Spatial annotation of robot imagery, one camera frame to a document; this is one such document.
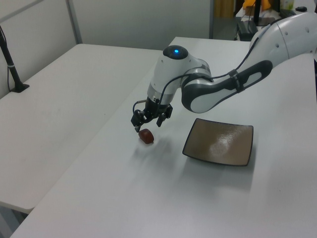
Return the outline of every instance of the white wall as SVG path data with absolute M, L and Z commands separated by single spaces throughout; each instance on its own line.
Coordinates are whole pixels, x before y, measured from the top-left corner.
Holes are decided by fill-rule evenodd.
M 41 1 L 0 25 L 22 82 L 76 45 L 66 0 Z M 0 52 L 0 98 L 8 93 L 6 69 Z
M 82 42 L 162 50 L 174 37 L 209 38 L 213 0 L 70 0 Z

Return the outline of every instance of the black cable holder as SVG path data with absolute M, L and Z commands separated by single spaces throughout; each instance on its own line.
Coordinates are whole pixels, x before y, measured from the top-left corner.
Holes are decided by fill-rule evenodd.
M 5 39 L 5 36 L 4 36 L 4 33 L 1 29 L 1 27 L 0 27 L 0 47 L 1 47 L 5 61 L 7 63 L 7 66 L 11 72 L 12 78 L 13 78 L 14 83 L 15 83 L 15 87 L 13 89 L 11 89 L 11 92 L 21 93 L 25 89 L 30 87 L 30 85 L 23 84 L 21 82 L 20 77 L 18 75 L 18 72 L 16 71 L 15 65 L 13 63 L 12 57 L 10 55 L 9 49 L 7 47 L 6 39 Z
M 233 83 L 235 89 L 237 90 L 237 93 L 240 93 L 244 90 L 243 82 L 239 78 L 239 73 L 237 70 L 232 70 L 229 73 L 231 82 Z

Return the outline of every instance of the white table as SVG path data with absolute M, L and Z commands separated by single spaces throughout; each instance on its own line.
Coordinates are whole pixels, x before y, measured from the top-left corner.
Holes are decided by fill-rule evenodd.
M 246 42 L 175 38 L 213 75 L 238 65 Z M 317 107 L 313 58 L 285 62 L 205 114 L 183 108 L 145 145 L 130 122 L 144 78 L 12 238 L 314 237 Z M 182 155 L 195 118 L 254 126 L 247 167 Z
M 29 213 L 160 51 L 77 45 L 0 100 L 0 205 Z

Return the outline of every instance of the cable clip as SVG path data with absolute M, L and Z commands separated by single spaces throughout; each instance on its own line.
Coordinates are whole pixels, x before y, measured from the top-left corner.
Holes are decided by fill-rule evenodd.
M 231 82 L 233 83 L 235 89 L 237 90 L 237 93 L 240 93 L 244 90 L 244 86 L 243 83 L 240 82 L 240 77 L 239 77 L 239 73 L 237 70 L 232 70 L 229 73 Z

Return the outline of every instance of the black cable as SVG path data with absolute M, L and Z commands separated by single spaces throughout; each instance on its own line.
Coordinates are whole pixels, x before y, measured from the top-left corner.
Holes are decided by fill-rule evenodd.
M 11 92 L 10 86 L 9 86 L 9 66 L 7 67 L 7 84 L 8 84 L 8 90 Z
M 1 34 L 3 35 L 4 41 L 5 41 L 5 44 L 6 44 L 6 37 L 5 37 L 5 34 L 4 34 L 4 32 L 3 32 L 3 30 L 2 30 L 2 27 L 1 27 L 1 26 L 0 26 L 0 32 L 1 32 Z
M 135 112 L 134 108 L 135 108 L 135 106 L 136 106 L 137 104 L 139 104 L 139 103 L 146 103 L 147 101 L 148 101 L 148 100 L 137 101 L 135 104 L 133 104 L 132 112 L 133 112 L 133 113 Z
M 251 6 L 251 12 L 250 12 L 250 15 L 249 15 L 249 20 L 248 20 L 248 30 L 249 30 L 249 31 L 250 31 L 250 28 L 249 28 L 249 24 L 250 24 L 250 17 L 251 17 L 252 8 L 253 8 L 254 4 Z

